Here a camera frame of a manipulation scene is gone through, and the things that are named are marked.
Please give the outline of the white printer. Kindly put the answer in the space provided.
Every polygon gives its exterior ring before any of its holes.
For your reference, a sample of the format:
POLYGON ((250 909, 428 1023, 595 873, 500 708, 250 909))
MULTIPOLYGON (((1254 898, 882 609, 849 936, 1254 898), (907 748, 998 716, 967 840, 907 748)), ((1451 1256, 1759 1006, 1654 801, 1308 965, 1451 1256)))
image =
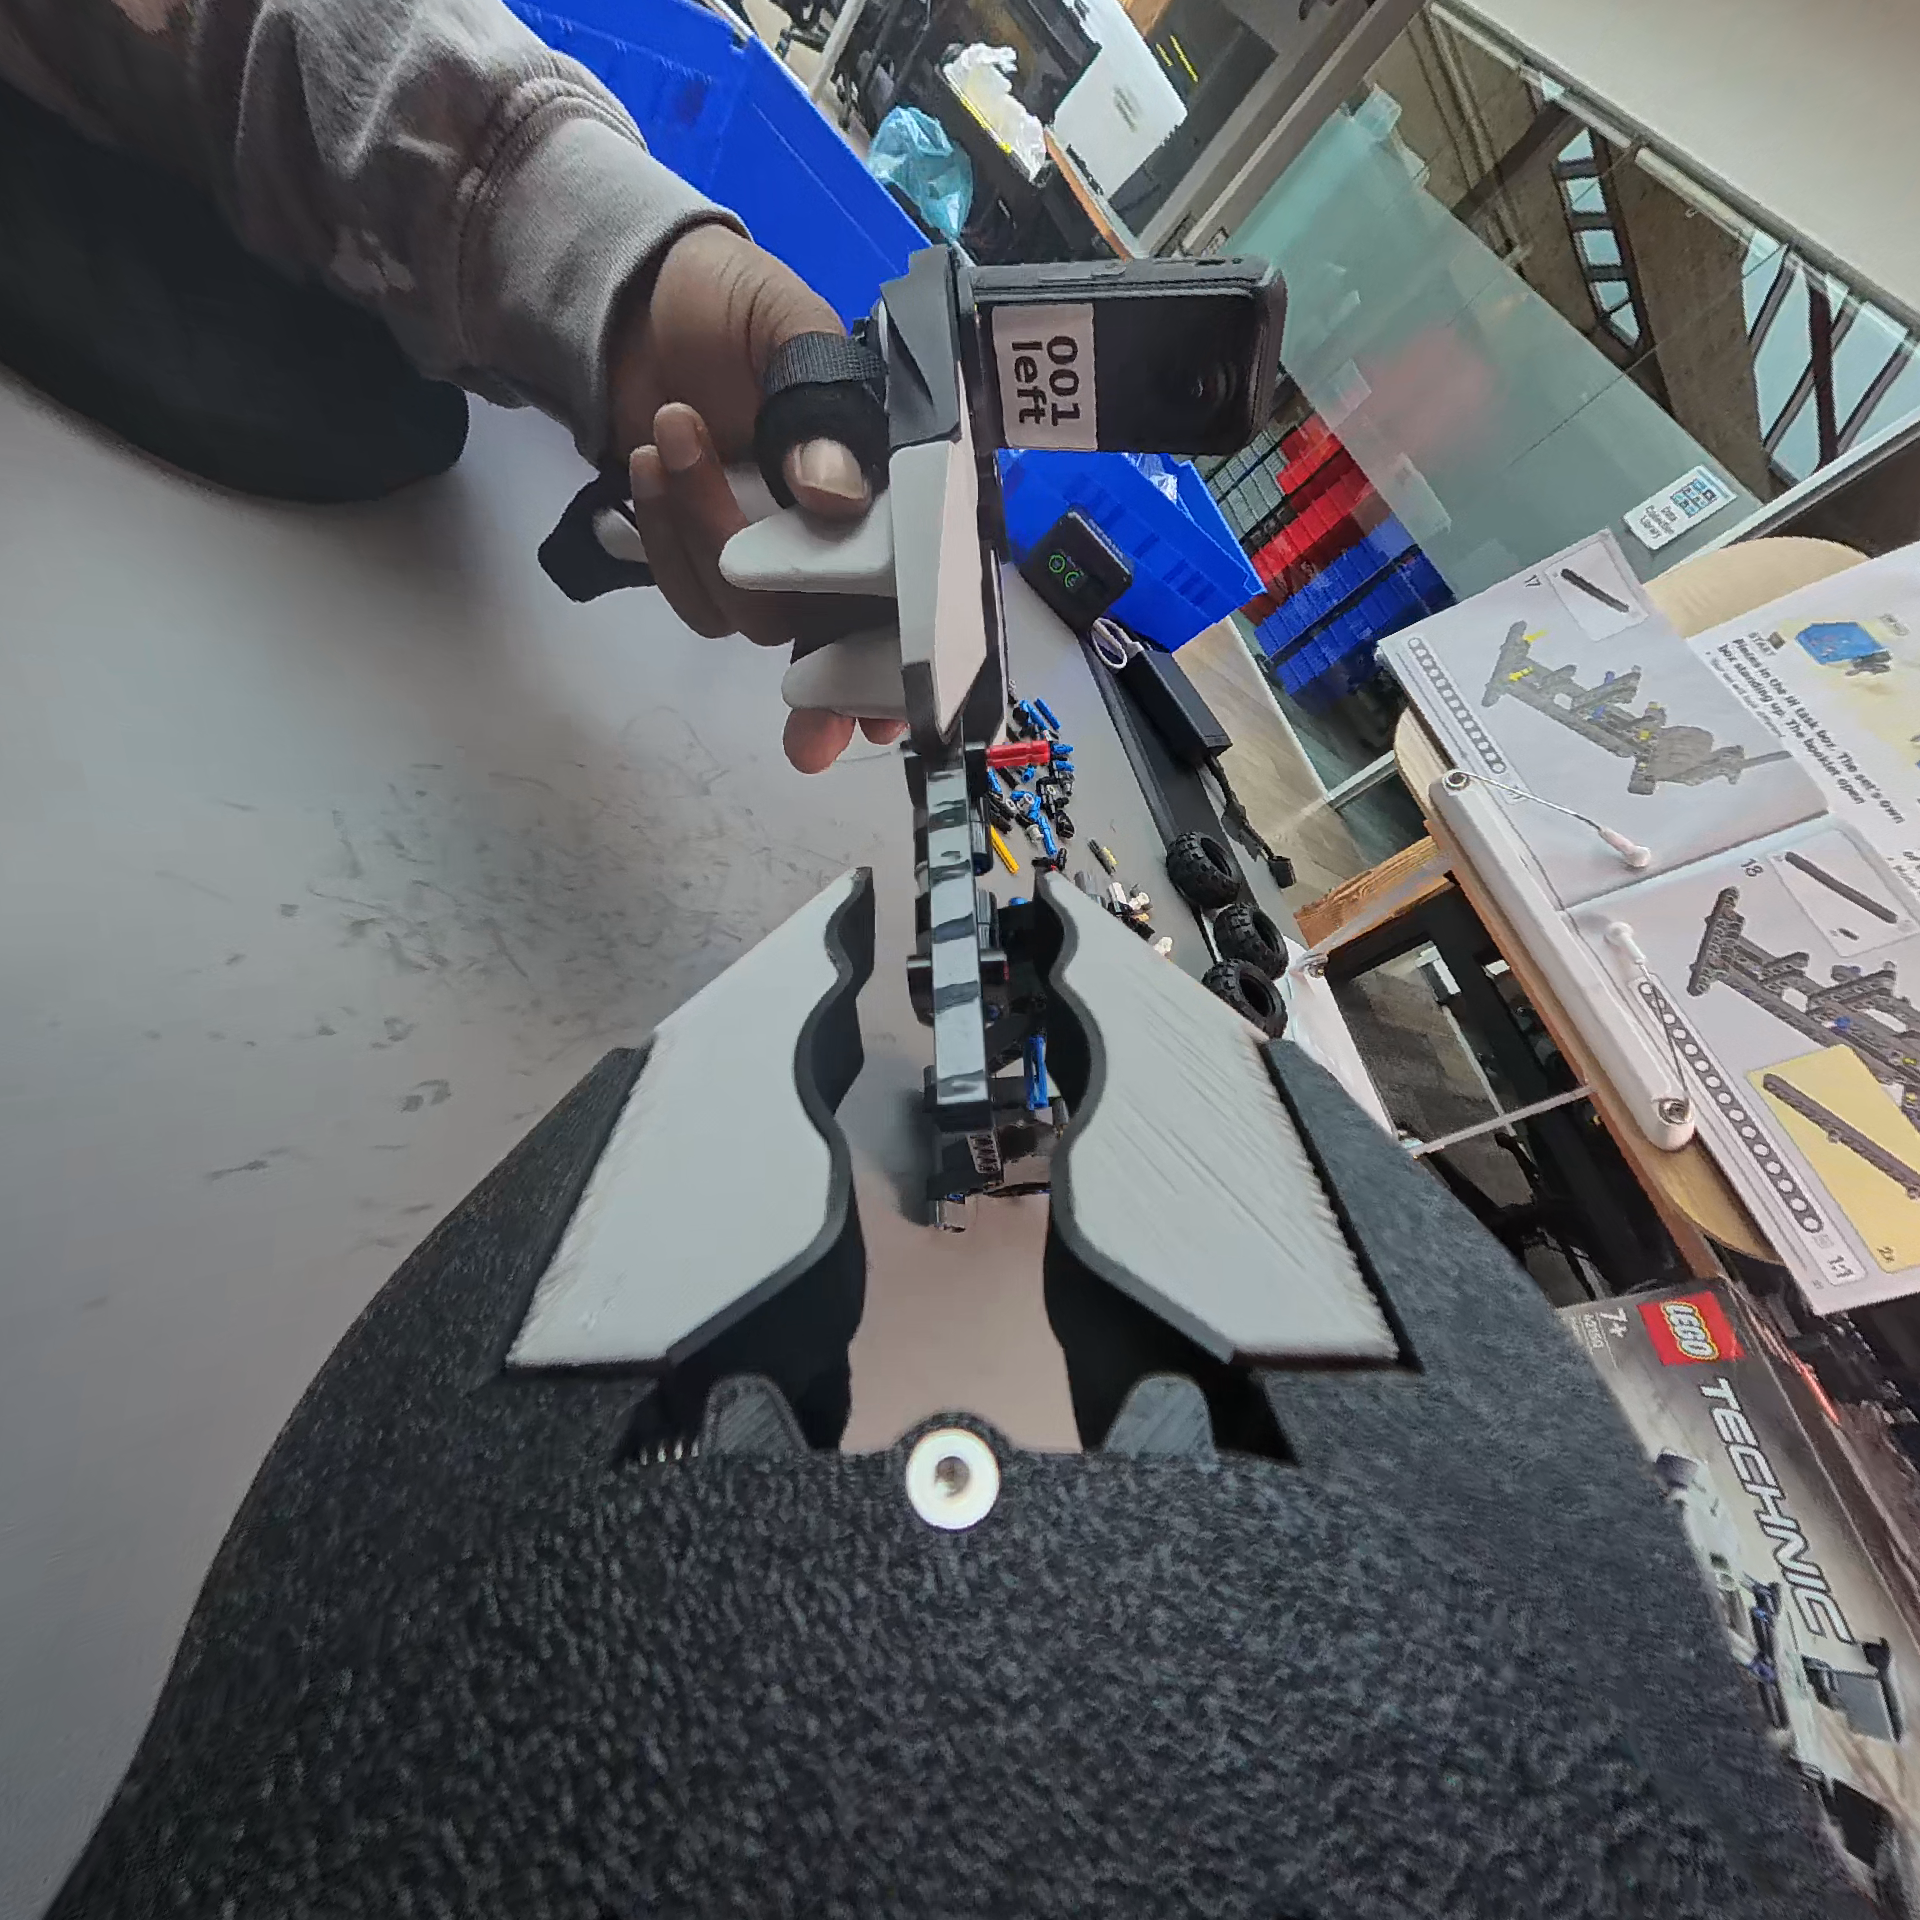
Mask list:
POLYGON ((1184 121, 1184 98, 1121 1, 1080 4, 1096 56, 1048 122, 1081 172, 1122 185, 1184 121))

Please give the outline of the clear plastic bag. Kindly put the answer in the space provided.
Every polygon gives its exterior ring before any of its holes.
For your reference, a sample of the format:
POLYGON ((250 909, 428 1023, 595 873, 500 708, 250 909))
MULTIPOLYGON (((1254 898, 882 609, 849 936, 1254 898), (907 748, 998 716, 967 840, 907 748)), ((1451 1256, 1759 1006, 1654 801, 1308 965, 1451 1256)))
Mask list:
POLYGON ((938 71, 994 150, 1023 177, 1039 180, 1049 164, 1048 129, 1041 117, 1017 98, 1017 49, 974 40, 950 49, 938 71))

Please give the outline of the black cloth pad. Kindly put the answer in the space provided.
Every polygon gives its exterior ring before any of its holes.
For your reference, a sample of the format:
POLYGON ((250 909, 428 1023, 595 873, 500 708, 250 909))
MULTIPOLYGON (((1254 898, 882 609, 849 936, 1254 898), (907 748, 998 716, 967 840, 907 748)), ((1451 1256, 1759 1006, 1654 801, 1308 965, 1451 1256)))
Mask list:
POLYGON ((2 361, 66 412, 242 495, 352 505, 456 466, 459 386, 217 202, 2 88, 2 361))

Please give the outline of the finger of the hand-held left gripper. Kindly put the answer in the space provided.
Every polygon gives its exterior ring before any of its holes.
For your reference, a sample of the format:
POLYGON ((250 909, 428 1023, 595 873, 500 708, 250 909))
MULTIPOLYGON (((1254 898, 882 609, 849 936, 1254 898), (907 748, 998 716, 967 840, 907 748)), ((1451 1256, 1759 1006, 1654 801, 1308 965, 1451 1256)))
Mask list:
POLYGON ((914 751, 991 744, 1007 716, 1001 562, 971 437, 897 450, 897 602, 914 751))

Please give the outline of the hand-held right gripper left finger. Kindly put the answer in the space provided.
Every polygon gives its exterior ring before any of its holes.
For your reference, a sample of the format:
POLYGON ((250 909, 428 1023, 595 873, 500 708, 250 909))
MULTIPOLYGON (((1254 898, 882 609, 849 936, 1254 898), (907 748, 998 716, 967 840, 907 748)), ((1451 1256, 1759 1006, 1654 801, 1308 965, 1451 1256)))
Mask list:
POLYGON ((866 1248, 840 1110, 864 1070, 874 871, 850 869, 663 1018, 507 1348, 530 1375, 628 1373, 698 1422, 766 1375, 803 1426, 850 1416, 866 1248))

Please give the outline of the black power adapter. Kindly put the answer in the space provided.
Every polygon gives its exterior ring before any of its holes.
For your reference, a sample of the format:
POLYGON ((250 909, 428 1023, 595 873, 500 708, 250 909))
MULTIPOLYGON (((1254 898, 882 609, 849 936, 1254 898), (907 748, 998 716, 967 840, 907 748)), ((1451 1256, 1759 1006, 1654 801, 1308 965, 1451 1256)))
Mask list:
POLYGON ((1153 826, 1154 846, 1159 849, 1159 869, 1163 881, 1174 893, 1174 902, 1182 908, 1184 919, 1188 921, 1191 930, 1198 934, 1198 942, 1202 946, 1204 954, 1195 959, 1193 967, 1212 969, 1214 961, 1219 961, 1210 930, 1212 913, 1195 913, 1188 908, 1188 902, 1174 890, 1163 865, 1163 849, 1180 831, 1212 833, 1230 853, 1235 853, 1240 862, 1240 871, 1243 877, 1241 898, 1248 898, 1251 893, 1246 863, 1230 838, 1228 818, 1224 810, 1225 799, 1222 799, 1214 790, 1214 764, 1188 768, 1175 761, 1161 744, 1158 732, 1146 721, 1140 710, 1130 702, 1130 697, 1116 678, 1116 670, 1126 664, 1127 656, 1140 641, 1143 640, 1137 637, 1132 630, 1122 629, 1122 624, 1103 616, 1087 640, 1087 652, 1096 671, 1100 697, 1121 740, 1121 750, 1126 751, 1130 770, 1137 777, 1140 799, 1153 826))
POLYGON ((1116 670, 1116 678, 1167 751, 1182 765, 1214 764, 1233 748, 1230 732, 1188 681, 1175 654, 1140 641, 1116 670))

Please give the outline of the pile of red white pieces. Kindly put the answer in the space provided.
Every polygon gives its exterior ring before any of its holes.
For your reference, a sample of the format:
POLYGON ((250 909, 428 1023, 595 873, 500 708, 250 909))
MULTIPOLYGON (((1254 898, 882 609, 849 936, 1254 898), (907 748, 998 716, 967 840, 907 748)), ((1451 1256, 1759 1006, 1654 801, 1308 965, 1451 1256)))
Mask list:
POLYGON ((1103 880, 1096 884, 1103 904, 1154 952, 1171 958, 1175 952, 1175 942, 1171 934, 1154 927, 1151 893, 1121 877, 1118 856, 1105 842, 1090 838, 1089 853, 1103 871, 1103 880))

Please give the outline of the blue plastic bin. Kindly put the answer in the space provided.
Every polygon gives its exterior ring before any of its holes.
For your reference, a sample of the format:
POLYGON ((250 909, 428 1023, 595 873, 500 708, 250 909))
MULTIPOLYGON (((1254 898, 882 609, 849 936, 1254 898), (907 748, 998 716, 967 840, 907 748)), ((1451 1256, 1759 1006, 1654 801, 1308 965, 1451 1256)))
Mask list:
POLYGON ((1000 495, 1017 562, 1070 508, 1090 516, 1134 566, 1132 589, 1108 616, 1169 654, 1262 594, 1208 481, 1187 458, 1001 450, 1000 495))
POLYGON ((690 1, 515 1, 552 47, 591 69, 650 150, 826 300, 862 322, 927 236, 775 52, 690 1))

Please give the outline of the printed task sheet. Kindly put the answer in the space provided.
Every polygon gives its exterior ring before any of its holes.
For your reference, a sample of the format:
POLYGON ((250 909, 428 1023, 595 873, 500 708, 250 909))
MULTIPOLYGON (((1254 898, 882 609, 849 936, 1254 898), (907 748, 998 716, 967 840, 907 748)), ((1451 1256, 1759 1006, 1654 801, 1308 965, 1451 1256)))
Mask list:
POLYGON ((1692 646, 1811 768, 1833 818, 1915 884, 1919 543, 1785 592, 1692 646))

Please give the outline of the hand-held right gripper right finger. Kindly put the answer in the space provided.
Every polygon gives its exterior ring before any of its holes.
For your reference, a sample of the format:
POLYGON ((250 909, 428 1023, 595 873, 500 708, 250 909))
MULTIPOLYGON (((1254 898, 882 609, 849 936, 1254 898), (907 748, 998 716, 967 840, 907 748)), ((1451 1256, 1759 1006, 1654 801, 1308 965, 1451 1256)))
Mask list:
POLYGON ((1041 904, 1070 1109, 1042 1286, 1073 1418, 1112 1426, 1140 1377, 1188 1375, 1243 1424, 1240 1377, 1400 1366, 1271 1038, 1066 880, 1041 904))

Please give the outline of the partly built toy chassis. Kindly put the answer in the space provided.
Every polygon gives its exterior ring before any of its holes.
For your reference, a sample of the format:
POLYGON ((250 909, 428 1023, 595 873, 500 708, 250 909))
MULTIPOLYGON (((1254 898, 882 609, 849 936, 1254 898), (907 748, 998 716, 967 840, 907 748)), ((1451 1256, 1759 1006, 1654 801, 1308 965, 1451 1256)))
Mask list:
POLYGON ((906 986, 930 1045, 924 1200, 942 1231, 964 1231, 977 1202, 1048 1194, 1070 1118, 1049 1057, 1057 934, 1035 895, 1057 871, 1014 877, 991 858, 984 750, 904 757, 919 888, 906 986))

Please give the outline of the grey desk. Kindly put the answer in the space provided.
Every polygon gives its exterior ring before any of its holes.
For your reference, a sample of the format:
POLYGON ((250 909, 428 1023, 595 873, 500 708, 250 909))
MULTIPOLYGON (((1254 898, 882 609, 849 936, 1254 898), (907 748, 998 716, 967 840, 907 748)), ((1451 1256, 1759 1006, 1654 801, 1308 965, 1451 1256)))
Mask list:
POLYGON ((1068 1449, 1042 1209, 907 1224, 897 750, 783 754, 783 664, 576 607, 532 413, 367 508, 204 489, 4 380, 4 1914, 112 1801, 210 1559, 387 1278, 612 1047, 850 869, 875 1250, 857 1447, 1068 1449))

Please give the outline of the person's left hand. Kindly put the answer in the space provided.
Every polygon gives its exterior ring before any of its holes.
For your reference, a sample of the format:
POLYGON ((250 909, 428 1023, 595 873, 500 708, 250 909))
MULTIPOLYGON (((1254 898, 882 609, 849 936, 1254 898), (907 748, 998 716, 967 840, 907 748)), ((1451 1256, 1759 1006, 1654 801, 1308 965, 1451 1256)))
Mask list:
POLYGON ((689 629, 794 656, 868 620, 831 594, 739 589, 721 557, 747 526, 730 470, 753 458, 769 361, 810 334, 843 334, 832 305, 727 224, 674 238, 623 297, 608 334, 610 450, 656 588, 689 629))

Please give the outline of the stack of red blue bins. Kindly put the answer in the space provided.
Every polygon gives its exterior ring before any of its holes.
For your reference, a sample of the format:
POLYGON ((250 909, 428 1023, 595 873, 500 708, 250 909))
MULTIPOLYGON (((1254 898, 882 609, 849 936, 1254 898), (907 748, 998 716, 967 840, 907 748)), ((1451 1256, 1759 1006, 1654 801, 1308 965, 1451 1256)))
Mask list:
POLYGON ((1258 589, 1241 607, 1266 674, 1308 712, 1372 697, 1386 637, 1456 594, 1425 541, 1316 413, 1198 462, 1258 589))

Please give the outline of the pile of blue black pins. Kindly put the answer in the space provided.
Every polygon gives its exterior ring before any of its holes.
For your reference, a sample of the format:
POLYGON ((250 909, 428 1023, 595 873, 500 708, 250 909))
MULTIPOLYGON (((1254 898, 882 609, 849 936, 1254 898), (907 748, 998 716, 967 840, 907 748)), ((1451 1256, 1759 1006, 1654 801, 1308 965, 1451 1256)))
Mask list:
POLYGON ((1003 725, 984 750, 980 818, 1001 829, 1025 873, 1062 873, 1074 838, 1073 743, 1054 708, 1039 698, 1015 698, 1003 725))

